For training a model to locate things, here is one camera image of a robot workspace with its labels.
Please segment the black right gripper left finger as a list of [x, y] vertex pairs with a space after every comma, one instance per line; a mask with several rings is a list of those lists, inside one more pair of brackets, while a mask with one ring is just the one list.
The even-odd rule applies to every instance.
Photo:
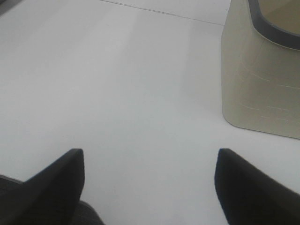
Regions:
[[82, 149], [71, 149], [26, 181], [0, 177], [2, 225], [102, 225], [82, 201], [85, 170]]

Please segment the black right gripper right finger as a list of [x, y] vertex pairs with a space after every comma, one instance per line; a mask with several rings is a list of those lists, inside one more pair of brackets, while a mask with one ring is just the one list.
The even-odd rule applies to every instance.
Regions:
[[230, 225], [298, 225], [300, 196], [231, 149], [220, 149], [214, 175], [218, 200]]

